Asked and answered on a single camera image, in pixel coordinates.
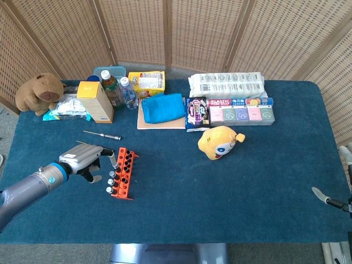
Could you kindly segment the grey robot torso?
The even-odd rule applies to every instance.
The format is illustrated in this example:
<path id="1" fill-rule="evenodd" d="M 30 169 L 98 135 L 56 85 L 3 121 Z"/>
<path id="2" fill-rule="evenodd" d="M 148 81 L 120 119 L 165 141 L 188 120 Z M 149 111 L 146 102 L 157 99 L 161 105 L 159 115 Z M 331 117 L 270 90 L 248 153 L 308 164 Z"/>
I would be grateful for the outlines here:
<path id="1" fill-rule="evenodd" d="M 226 243 L 113 244 L 109 264 L 229 264 Z"/>

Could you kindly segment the blue folded cloth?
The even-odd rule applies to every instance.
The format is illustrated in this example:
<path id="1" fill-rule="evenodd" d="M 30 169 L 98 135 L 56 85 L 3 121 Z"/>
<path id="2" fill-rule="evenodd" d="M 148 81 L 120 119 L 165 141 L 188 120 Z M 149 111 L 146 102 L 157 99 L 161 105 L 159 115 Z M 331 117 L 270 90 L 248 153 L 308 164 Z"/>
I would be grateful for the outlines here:
<path id="1" fill-rule="evenodd" d="M 149 124 L 170 122 L 185 116 L 183 97 L 180 93 L 154 95 L 141 102 L 144 121 Z"/>

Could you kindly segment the teal wet wipes pack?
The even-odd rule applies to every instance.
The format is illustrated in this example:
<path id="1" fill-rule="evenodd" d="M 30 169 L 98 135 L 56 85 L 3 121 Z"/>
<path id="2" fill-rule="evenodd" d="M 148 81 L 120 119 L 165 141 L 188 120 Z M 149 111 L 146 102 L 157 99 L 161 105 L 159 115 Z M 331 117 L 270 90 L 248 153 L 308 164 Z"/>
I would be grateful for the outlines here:
<path id="1" fill-rule="evenodd" d="M 67 93 L 57 102 L 56 107 L 46 112 L 42 120 L 69 120 L 69 119 L 91 120 L 90 114 L 87 112 L 83 104 L 77 99 L 76 94 Z"/>

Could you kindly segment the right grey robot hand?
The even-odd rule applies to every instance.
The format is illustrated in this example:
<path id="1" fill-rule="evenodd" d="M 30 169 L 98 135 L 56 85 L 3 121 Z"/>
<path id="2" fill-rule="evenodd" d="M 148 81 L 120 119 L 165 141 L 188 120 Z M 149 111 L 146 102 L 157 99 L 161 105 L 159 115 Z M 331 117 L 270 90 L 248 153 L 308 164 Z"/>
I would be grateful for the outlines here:
<path id="1" fill-rule="evenodd" d="M 348 167 L 349 181 L 350 181 L 350 185 L 352 186 L 352 142 L 349 142 L 347 146 L 340 146 L 339 151 L 346 161 L 346 164 Z M 331 197 L 325 195 L 320 189 L 316 187 L 312 187 L 311 190 L 319 200 L 321 200 L 327 205 L 331 205 L 344 212 L 348 212 L 350 214 L 350 218 L 352 219 L 352 196 L 346 203 L 346 202 L 338 201 L 336 199 L 332 199 Z"/>

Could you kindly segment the yellow snack bag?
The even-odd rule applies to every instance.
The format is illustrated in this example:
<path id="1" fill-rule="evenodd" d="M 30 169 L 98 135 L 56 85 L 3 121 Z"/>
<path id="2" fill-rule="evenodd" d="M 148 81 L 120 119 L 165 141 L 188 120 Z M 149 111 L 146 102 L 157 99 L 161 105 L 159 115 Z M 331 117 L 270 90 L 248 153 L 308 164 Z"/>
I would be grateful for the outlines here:
<path id="1" fill-rule="evenodd" d="M 148 98 L 165 91 L 164 71 L 130 72 L 128 79 L 138 98 Z"/>

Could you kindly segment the clear water bottle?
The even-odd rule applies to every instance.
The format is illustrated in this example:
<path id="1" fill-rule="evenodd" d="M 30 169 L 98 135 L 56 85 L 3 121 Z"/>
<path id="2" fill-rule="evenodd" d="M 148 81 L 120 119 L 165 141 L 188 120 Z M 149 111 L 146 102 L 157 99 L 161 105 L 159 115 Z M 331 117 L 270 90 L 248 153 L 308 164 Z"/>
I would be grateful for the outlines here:
<path id="1" fill-rule="evenodd" d="M 123 94 L 124 102 L 129 109 L 138 108 L 138 97 L 127 77 L 122 77 L 119 84 L 120 90 Z"/>

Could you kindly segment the white paper towel pack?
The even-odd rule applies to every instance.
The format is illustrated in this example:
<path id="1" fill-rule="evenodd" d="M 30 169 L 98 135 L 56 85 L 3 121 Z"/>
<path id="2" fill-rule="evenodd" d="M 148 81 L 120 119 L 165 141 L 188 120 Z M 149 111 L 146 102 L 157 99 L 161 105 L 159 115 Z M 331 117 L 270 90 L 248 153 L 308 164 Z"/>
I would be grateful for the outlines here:
<path id="1" fill-rule="evenodd" d="M 266 95 L 260 72 L 194 74 L 188 81 L 190 97 L 242 99 Z"/>

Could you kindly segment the white metal frame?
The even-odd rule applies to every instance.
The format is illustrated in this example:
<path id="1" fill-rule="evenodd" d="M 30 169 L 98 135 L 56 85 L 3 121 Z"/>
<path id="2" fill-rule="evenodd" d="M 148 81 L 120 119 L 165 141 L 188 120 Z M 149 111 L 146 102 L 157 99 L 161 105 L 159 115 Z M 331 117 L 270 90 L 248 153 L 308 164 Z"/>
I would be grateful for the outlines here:
<path id="1" fill-rule="evenodd" d="M 348 241 L 321 243 L 325 264 L 352 264 Z"/>

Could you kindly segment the yellow plush toy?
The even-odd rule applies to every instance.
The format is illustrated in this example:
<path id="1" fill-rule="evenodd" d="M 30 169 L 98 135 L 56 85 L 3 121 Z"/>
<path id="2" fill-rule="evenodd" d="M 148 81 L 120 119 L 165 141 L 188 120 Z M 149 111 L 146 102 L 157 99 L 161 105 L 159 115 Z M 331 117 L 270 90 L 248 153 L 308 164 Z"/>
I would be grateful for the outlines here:
<path id="1" fill-rule="evenodd" d="M 245 135 L 228 126 L 217 126 L 203 132 L 197 145 L 210 160 L 218 160 L 229 153 L 237 142 L 244 142 Z"/>

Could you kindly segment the dark purple pad pack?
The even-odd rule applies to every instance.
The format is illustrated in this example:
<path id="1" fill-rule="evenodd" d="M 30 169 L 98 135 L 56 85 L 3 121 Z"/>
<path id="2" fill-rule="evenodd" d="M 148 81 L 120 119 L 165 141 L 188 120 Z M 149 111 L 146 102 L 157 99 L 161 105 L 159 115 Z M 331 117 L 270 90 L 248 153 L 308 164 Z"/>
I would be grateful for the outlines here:
<path id="1" fill-rule="evenodd" d="M 206 97 L 185 99 L 185 128 L 187 132 L 205 131 L 210 128 Z"/>

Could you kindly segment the green tea bottle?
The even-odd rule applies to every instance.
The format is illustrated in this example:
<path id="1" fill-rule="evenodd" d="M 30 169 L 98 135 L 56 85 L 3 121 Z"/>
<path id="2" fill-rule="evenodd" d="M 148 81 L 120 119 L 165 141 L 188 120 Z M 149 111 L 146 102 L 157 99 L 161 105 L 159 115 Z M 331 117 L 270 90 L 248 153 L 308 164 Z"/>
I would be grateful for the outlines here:
<path id="1" fill-rule="evenodd" d="M 114 108 L 124 105 L 124 98 L 119 88 L 117 79 L 108 70 L 101 71 L 102 87 L 104 88 Z"/>

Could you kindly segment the light blue plastic container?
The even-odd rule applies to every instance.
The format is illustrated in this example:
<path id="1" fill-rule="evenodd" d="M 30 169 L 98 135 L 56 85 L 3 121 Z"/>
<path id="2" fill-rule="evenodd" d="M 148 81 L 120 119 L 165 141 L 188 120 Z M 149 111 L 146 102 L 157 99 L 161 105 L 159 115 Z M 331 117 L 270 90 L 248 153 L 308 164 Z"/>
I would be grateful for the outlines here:
<path id="1" fill-rule="evenodd" d="M 114 76 L 118 81 L 122 77 L 126 77 L 126 75 L 127 75 L 126 68 L 124 66 L 119 66 L 119 65 L 96 67 L 93 70 L 92 75 L 95 75 L 95 76 L 99 77 L 99 80 L 102 81 L 101 72 L 104 71 L 104 70 L 109 71 L 111 76 Z"/>

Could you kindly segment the wicker folding screen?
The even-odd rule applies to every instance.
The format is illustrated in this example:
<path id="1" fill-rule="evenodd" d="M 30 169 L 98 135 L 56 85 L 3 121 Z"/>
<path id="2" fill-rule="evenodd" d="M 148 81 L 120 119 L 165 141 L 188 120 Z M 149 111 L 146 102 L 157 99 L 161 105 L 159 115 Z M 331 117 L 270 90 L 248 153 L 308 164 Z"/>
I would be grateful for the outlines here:
<path id="1" fill-rule="evenodd" d="M 352 0 L 0 0 L 0 107 L 37 73 L 125 62 L 312 81 L 352 142 Z"/>

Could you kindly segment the pastel tissue multipack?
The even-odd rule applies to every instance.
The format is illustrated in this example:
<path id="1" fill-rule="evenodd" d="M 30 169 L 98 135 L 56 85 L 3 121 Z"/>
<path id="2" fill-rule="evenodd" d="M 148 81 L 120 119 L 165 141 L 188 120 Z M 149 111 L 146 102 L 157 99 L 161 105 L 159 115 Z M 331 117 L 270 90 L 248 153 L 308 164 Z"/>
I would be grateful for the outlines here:
<path id="1" fill-rule="evenodd" d="M 272 125 L 275 122 L 273 109 L 268 107 L 218 106 L 209 107 L 210 124 L 216 126 Z"/>

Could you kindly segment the tall yellow cream carton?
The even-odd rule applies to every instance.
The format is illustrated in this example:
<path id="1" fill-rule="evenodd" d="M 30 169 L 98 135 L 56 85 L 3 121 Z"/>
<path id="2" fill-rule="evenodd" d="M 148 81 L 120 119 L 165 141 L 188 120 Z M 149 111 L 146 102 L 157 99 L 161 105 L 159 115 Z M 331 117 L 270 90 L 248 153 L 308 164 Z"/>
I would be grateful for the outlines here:
<path id="1" fill-rule="evenodd" d="M 114 108 L 99 81 L 81 81 L 77 99 L 96 123 L 113 123 Z"/>

